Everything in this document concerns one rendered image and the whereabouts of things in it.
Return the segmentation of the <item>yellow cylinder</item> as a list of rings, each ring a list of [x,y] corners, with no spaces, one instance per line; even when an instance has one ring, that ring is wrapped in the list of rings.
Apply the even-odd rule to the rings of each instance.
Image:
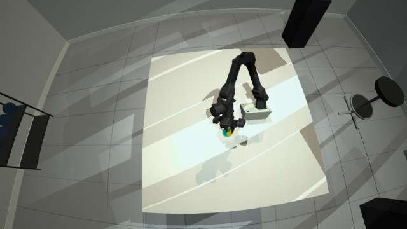
[[[231,133],[231,127],[228,129],[228,132],[227,132],[226,135],[227,135],[227,136],[231,136],[231,135],[232,135],[232,133]]]

